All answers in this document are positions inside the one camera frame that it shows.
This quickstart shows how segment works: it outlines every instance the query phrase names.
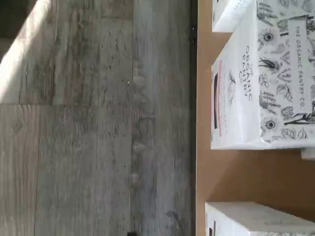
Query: white box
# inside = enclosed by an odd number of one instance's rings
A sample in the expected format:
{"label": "white box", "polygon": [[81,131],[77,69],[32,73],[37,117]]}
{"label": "white box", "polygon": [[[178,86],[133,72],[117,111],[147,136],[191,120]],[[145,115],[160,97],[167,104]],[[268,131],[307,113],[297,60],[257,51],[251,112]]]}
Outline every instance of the white box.
{"label": "white box", "polygon": [[206,203],[206,236],[313,236],[315,223],[256,203]]}
{"label": "white box", "polygon": [[253,1],[212,66],[212,149],[315,147],[309,0]]}
{"label": "white box", "polygon": [[233,32],[253,0],[212,0],[212,31]]}

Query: gray wood plank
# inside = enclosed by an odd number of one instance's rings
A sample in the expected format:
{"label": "gray wood plank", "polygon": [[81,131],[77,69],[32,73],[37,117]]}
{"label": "gray wood plank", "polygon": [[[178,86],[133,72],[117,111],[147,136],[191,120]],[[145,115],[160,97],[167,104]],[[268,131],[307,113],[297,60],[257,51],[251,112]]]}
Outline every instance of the gray wood plank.
{"label": "gray wood plank", "polygon": [[48,2],[27,22],[20,103],[97,105],[100,0]]}
{"label": "gray wood plank", "polygon": [[0,117],[0,234],[32,236],[39,107],[1,105]]}
{"label": "gray wood plank", "polygon": [[139,235],[194,233],[188,32],[188,0],[135,0],[131,215]]}
{"label": "gray wood plank", "polygon": [[103,0],[101,1],[102,18],[124,18],[132,20],[133,0]]}
{"label": "gray wood plank", "polygon": [[41,110],[35,235],[93,234],[96,113]]}
{"label": "gray wood plank", "polygon": [[57,0],[38,0],[25,30],[21,104],[51,104],[54,96]]}
{"label": "gray wood plank", "polygon": [[97,105],[100,2],[58,2],[53,104]]}
{"label": "gray wood plank", "polygon": [[127,235],[130,220],[132,21],[101,24],[94,235]]}

